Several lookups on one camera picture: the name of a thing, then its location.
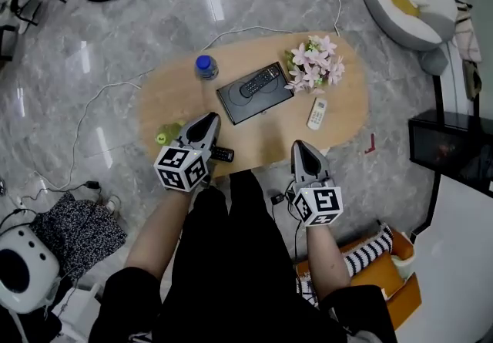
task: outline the black remote control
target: black remote control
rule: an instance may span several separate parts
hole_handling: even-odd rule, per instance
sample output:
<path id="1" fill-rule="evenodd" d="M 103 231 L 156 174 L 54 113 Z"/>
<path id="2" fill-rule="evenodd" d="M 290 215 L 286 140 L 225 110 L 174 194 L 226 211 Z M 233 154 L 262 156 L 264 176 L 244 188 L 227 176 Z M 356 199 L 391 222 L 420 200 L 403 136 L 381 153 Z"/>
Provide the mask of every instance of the black remote control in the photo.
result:
<path id="1" fill-rule="evenodd" d="M 249 82 L 240 87 L 240 94 L 245 98 L 250 98 L 255 92 L 259 92 L 262 87 L 278 77 L 279 74 L 277 65 L 274 64 L 266 67 Z"/>
<path id="2" fill-rule="evenodd" d="M 224 149 L 222 147 L 214 146 L 211 149 L 212 155 L 210 156 L 213 160 L 224 161 L 224 162 L 233 162 L 234 159 L 234 150 L 232 149 Z"/>

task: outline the black patterned cloth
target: black patterned cloth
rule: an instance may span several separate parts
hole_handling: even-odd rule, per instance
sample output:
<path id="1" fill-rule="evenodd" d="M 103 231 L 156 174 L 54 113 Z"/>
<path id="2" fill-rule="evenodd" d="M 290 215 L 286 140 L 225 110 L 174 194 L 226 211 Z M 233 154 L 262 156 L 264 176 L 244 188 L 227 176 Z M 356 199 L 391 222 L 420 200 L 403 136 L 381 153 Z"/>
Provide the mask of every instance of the black patterned cloth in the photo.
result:
<path id="1" fill-rule="evenodd" d="M 75 200 L 71 193 L 65 193 L 50 211 L 38 214 L 30 228 L 59 261 L 60 276 L 73 283 L 126 239 L 106 207 Z"/>

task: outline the oval table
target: oval table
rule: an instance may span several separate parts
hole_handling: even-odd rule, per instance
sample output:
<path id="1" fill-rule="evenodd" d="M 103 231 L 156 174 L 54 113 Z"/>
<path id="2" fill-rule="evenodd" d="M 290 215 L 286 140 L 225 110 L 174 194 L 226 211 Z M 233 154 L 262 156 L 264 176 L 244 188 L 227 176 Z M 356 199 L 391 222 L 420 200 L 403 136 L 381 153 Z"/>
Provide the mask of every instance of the oval table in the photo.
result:
<path id="1" fill-rule="evenodd" d="M 336 86 L 325 86 L 320 97 L 328 101 L 319 130 L 307 127 L 315 95 L 299 92 L 291 99 L 233 125 L 219 101 L 216 90 L 270 63 L 283 60 L 286 49 L 295 49 L 309 35 L 330 36 L 336 53 L 344 57 L 346 72 Z M 143 84 L 140 93 L 140 134 L 152 161 L 161 146 L 154 140 L 158 128 L 166 123 L 189 119 L 214 111 L 221 116 L 218 146 L 235 151 L 232 163 L 218 162 L 214 176 L 266 165 L 290 158 L 294 140 L 305 140 L 319 150 L 350 140 L 363 126 L 368 110 L 364 70 L 356 52 L 342 38 L 328 32 L 303 32 L 275 35 L 236 42 L 208 49 L 219 67 L 213 81 L 197 79 L 194 72 L 200 52 L 157 68 Z"/>

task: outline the white wall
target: white wall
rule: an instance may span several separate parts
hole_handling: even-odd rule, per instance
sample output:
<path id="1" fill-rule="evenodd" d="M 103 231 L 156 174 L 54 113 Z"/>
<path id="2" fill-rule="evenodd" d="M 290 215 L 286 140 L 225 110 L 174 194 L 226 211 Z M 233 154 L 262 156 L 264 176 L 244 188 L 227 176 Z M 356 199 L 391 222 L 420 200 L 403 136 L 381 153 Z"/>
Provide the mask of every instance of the white wall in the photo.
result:
<path id="1" fill-rule="evenodd" d="M 441 177 L 431 226 L 416 240 L 423 304 L 399 343 L 474 343 L 493 324 L 493 199 Z"/>

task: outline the green object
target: green object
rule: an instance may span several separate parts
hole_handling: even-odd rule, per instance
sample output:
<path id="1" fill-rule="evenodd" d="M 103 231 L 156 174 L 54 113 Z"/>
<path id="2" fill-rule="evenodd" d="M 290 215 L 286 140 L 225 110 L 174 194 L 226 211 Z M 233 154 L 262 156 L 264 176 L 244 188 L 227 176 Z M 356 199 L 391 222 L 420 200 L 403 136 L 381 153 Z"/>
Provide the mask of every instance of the green object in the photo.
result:
<path id="1" fill-rule="evenodd" d="M 156 132 L 156 143 L 161 146 L 169 146 L 178 137 L 182 124 L 172 123 L 161 125 Z"/>

